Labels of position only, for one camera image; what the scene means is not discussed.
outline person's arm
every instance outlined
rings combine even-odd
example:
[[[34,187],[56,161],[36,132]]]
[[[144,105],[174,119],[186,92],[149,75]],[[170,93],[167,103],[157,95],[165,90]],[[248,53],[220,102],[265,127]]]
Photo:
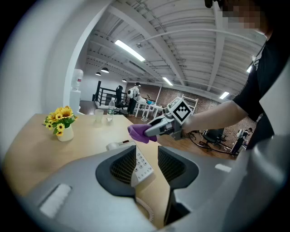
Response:
[[[183,124],[183,131],[221,129],[232,126],[247,115],[256,121],[263,109],[259,104],[259,85],[253,68],[243,90],[233,101],[227,101],[205,112],[190,116]]]
[[[232,126],[248,115],[234,101],[227,101],[219,106],[198,114],[191,115],[183,124],[185,133],[198,130],[220,129]]]

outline person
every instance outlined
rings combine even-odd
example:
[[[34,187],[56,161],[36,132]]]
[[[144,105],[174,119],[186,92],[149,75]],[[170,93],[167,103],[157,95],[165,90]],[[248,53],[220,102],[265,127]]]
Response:
[[[235,155],[239,151],[240,147],[246,141],[246,137],[248,135],[250,135],[250,132],[252,132],[252,131],[253,131],[253,129],[251,127],[245,131],[241,131],[241,133],[242,133],[241,137],[237,139],[235,145],[233,146],[233,148],[231,150],[233,155]]]
[[[256,121],[256,129],[247,149],[252,149],[261,140],[270,138],[274,131],[261,107],[259,100],[273,85],[282,72],[290,54],[289,37],[284,28],[283,19],[288,1],[271,0],[225,0],[223,12],[238,17],[245,28],[255,29],[264,34],[266,43],[261,58],[254,62],[246,85],[232,101],[190,116],[183,125],[184,133],[196,130],[218,129],[232,126],[249,116]]]
[[[135,109],[136,106],[136,102],[137,102],[137,97],[140,96],[140,90],[139,90],[139,85],[140,83],[137,82],[135,84],[135,86],[131,89],[129,89],[128,91],[128,96],[130,96],[130,102],[127,108],[127,113],[129,116],[133,116],[133,111]]]

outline black cable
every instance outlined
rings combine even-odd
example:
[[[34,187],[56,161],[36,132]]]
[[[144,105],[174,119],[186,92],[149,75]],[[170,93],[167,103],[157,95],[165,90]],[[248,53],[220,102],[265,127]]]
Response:
[[[192,140],[192,138],[190,137],[191,134],[192,134],[192,133],[189,133],[189,134],[188,134],[188,135],[189,135],[189,138],[190,138],[190,140],[191,140],[191,141],[192,141],[196,146],[199,146],[199,147],[202,147],[202,148],[206,148],[206,149],[211,149],[211,150],[214,150],[214,151],[217,151],[217,152],[220,152],[220,153],[225,153],[225,154],[228,154],[228,155],[235,155],[235,154],[230,153],[230,152],[226,152],[226,151],[222,151],[222,150],[214,149],[214,148],[212,148],[210,145],[208,145],[208,147],[201,146],[200,144],[197,144],[197,143],[195,143],[195,142]]]

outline black sleeve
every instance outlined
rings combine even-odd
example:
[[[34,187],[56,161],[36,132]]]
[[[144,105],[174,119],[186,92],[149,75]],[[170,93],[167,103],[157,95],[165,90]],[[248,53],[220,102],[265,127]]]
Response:
[[[243,90],[233,99],[233,101],[247,112],[253,121],[256,121],[263,112],[263,108],[259,103],[260,98],[257,72],[256,69],[253,68]]]

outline black chair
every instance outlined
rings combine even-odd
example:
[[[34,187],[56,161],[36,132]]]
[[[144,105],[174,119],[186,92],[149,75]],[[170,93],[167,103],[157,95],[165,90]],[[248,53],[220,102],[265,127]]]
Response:
[[[224,141],[226,135],[223,134],[224,128],[221,129],[214,129],[214,130],[208,130],[206,134],[203,135],[203,138],[207,141],[206,143],[203,141],[200,141],[200,144],[205,144],[208,146],[208,149],[210,150],[210,146],[208,143],[212,143],[213,145],[219,145],[221,146],[221,141]]]
[[[121,115],[127,116],[126,113],[121,112],[121,110],[123,110],[123,108],[128,107],[127,104],[124,104],[124,102],[122,102],[122,91],[123,91],[123,87],[121,85],[119,85],[116,89],[115,107],[117,109],[114,110],[114,114],[121,114]]]

